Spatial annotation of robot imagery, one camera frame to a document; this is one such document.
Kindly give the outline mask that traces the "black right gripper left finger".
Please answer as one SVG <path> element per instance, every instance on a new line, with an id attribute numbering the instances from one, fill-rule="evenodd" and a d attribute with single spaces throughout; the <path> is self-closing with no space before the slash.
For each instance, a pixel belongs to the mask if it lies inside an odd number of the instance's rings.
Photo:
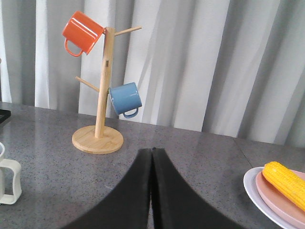
<path id="1" fill-rule="evenodd" d="M 117 186 L 66 229 L 145 229 L 151 196 L 152 151 L 141 149 Z"/>

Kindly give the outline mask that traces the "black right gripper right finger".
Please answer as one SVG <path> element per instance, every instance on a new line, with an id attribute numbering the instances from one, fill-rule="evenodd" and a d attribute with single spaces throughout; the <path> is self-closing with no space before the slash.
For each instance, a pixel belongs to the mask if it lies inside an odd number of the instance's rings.
<path id="1" fill-rule="evenodd" d="M 164 149 L 153 148 L 152 159 L 152 212 L 156 229 L 242 228 L 187 184 Z"/>

